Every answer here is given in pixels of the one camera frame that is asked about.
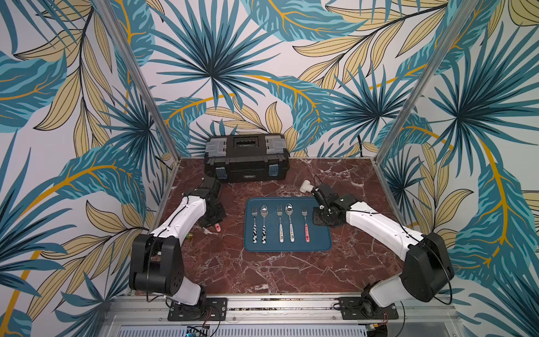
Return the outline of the white cartoon handle spoon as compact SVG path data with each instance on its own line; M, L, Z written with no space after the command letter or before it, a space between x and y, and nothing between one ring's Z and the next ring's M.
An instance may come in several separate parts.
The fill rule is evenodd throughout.
M292 215L293 215L293 206L292 204L287 204L285 209L286 215L289 217L289 233L290 233L290 241L295 241L295 233L293 228L293 221L292 221Z

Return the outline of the cow pattern handle spoon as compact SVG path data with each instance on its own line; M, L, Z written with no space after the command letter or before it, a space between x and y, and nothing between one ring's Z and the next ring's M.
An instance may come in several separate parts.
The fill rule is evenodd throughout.
M266 227L266 218L269 215L269 209L267 205L261 206L261 216L262 216L262 244L267 243L267 227Z

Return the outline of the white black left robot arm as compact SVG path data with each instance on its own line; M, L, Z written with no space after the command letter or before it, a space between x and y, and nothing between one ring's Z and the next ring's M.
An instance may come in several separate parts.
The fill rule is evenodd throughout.
M193 226L215 226L226 217L218 200L220 186L217 178L205 176L158 228L134 239L129 271L132 290L156 293L181 305L201 303L202 287L185 276L181 247Z

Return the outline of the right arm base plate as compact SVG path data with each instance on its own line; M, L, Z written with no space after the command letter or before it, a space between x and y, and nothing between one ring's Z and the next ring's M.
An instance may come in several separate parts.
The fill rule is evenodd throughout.
M338 302L333 304L333 308L341 313L343 320L386 322L399 318L395 304L382 308L363 297L340 297L338 298Z

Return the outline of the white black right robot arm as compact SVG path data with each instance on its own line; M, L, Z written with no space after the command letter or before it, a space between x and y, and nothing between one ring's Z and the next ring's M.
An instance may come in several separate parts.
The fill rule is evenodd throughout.
M318 203L313 211L314 224L355 227L403 262L401 272L363 290L360 305L366 315L403 300L428 303L446 286L452 288L455 272L439 234L407 229L354 195L338 195L326 183L313 185L305 180L300 190L309 192Z

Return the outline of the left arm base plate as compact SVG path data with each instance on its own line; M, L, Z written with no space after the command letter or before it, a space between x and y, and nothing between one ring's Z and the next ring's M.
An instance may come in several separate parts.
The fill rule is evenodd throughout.
M207 298L195 306L173 303L167 320L170 322L222 322L227 316L227 298Z

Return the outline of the white cartoon handle fork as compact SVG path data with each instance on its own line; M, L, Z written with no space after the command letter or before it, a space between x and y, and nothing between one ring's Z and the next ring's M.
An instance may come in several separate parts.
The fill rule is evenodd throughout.
M277 216L279 220L279 241L281 243L284 242L284 229L283 229L283 224L282 224L282 215L283 215L282 205L279 204L277 206Z

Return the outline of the cow pattern handle fork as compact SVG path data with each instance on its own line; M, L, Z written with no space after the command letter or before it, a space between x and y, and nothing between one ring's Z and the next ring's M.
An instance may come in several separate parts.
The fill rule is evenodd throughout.
M258 215L258 209L256 207L252 208L252 216L253 216L253 243L256 244L258 242L258 229L256 224L256 219Z

